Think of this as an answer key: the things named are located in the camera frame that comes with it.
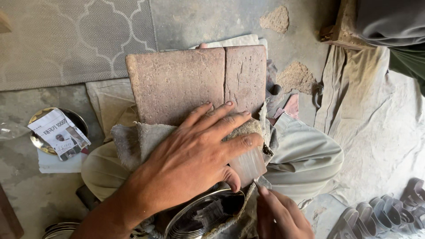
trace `plastic bag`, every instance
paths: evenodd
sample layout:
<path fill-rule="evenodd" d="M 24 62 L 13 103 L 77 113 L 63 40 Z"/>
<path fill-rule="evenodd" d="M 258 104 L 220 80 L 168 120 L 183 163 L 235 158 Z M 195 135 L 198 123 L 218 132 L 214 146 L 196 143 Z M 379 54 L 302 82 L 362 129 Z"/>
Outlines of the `plastic bag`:
<path fill-rule="evenodd" d="M 24 134 L 31 132 L 26 126 L 17 124 L 15 122 L 1 123 L 0 124 L 0 141 L 9 139 L 16 139 Z"/>

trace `finger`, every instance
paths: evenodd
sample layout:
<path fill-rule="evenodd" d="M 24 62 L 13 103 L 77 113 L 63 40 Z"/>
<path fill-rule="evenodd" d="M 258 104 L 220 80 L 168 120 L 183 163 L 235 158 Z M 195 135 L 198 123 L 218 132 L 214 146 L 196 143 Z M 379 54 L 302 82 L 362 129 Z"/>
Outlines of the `finger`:
<path fill-rule="evenodd" d="M 249 111 L 241 113 L 227 115 L 222 117 L 215 125 L 207 129 L 209 132 L 213 132 L 212 136 L 215 139 L 222 140 L 224 137 L 229 135 L 234 129 L 243 125 L 246 121 L 251 118 Z"/>
<path fill-rule="evenodd" d="M 227 165 L 221 171 L 221 181 L 226 182 L 235 193 L 241 188 L 239 175 Z"/>
<path fill-rule="evenodd" d="M 181 123 L 180 127 L 185 128 L 194 125 L 202 116 L 205 115 L 205 113 L 207 113 L 211 109 L 212 106 L 213 105 L 209 101 L 200 105 L 198 108 L 196 108 L 189 114 L 189 116 L 184 120 L 184 122 Z"/>
<path fill-rule="evenodd" d="M 196 131 L 204 131 L 214 125 L 221 118 L 226 116 L 233 108 L 235 104 L 233 102 L 228 101 L 225 104 L 222 104 L 218 108 L 214 109 L 211 112 L 203 115 L 199 121 L 195 124 Z"/>
<path fill-rule="evenodd" d="M 271 190 L 271 192 L 277 197 L 280 203 L 282 203 L 282 205 L 289 211 L 289 214 L 291 214 L 292 219 L 294 220 L 294 223 L 299 228 L 308 226 L 306 224 L 306 217 L 298 208 L 298 205 L 292 199 L 276 191 Z"/>
<path fill-rule="evenodd" d="M 255 147 L 263 146 L 264 139 L 259 133 L 245 134 L 234 139 L 222 142 L 223 162 L 228 164 L 230 160 L 244 154 Z"/>
<path fill-rule="evenodd" d="M 282 203 L 273 193 L 271 193 L 264 186 L 261 186 L 258 189 L 258 192 L 270 207 L 273 217 L 276 220 L 277 227 L 280 229 L 283 235 L 289 234 L 291 231 L 298 230 L 289 211 L 282 205 Z"/>
<path fill-rule="evenodd" d="M 273 222 L 273 214 L 263 197 L 257 198 L 257 232 L 260 239 L 276 238 L 273 233 L 275 223 Z"/>
<path fill-rule="evenodd" d="M 201 43 L 201 44 L 199 44 L 199 46 L 196 47 L 196 49 L 204 49 L 204 48 L 208 48 L 208 44 Z"/>

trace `trouser leg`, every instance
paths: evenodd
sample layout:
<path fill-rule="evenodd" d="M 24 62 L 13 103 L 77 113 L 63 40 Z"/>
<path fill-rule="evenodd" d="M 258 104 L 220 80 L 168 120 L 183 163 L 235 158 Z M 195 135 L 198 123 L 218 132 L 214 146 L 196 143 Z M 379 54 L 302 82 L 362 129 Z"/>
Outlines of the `trouser leg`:
<path fill-rule="evenodd" d="M 118 159 L 114 142 L 93 150 L 81 169 L 84 183 L 100 201 L 112 195 L 129 175 Z"/>
<path fill-rule="evenodd" d="M 275 124 L 279 148 L 264 177 L 297 204 L 319 194 L 341 169 L 344 154 L 329 136 L 282 114 Z"/>

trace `green garment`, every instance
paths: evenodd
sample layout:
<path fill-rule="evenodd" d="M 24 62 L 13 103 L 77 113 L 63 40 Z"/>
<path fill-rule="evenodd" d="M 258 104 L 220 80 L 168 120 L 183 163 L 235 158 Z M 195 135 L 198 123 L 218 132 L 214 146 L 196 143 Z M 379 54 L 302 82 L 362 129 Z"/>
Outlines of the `green garment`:
<path fill-rule="evenodd" d="M 390 70 L 415 78 L 425 96 L 425 43 L 389 47 Z"/>

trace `right hand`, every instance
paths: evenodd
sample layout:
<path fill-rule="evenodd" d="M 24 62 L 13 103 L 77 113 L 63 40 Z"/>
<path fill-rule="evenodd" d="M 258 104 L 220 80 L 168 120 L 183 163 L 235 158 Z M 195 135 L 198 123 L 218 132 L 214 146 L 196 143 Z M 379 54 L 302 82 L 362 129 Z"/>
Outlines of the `right hand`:
<path fill-rule="evenodd" d="M 315 238 L 312 226 L 292 199 L 263 186 L 258 192 L 257 231 L 260 239 Z"/>

